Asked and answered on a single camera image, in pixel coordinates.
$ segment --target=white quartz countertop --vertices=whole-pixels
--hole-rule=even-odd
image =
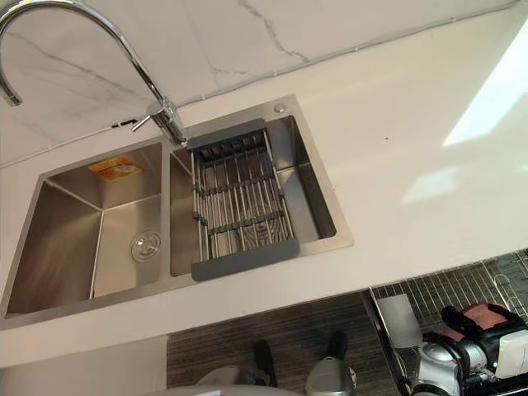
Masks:
[[[528,63],[515,52],[523,37],[526,52],[528,28],[518,35],[525,19],[526,7],[514,7],[181,108],[184,124],[194,125],[294,93],[355,245],[0,332],[0,367],[525,248]],[[158,134],[152,125],[111,130],[0,171],[0,288],[42,172]]]

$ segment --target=drain strainer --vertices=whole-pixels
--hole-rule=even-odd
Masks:
[[[159,252],[162,239],[155,231],[145,231],[135,236],[130,251],[137,262],[147,262]]]

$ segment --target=double sink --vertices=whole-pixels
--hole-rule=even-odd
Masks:
[[[188,132],[204,136],[255,119],[266,122],[299,256],[351,245],[295,97]],[[186,148],[159,138],[43,174],[7,279],[0,328],[194,285],[201,247],[192,168]]]

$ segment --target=dish drying rack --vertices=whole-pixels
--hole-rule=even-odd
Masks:
[[[264,120],[214,136],[187,146],[200,253],[191,268],[196,281],[299,253]]]
[[[383,285],[372,293],[376,299],[407,294],[424,331],[443,328],[441,311],[446,305],[461,310],[493,302],[528,320],[528,250]]]

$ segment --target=marble backsplash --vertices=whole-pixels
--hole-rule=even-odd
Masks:
[[[123,31],[177,104],[508,0],[86,0]],[[0,103],[0,166],[140,116],[150,92],[99,26],[65,11],[19,18],[2,64],[22,106]]]

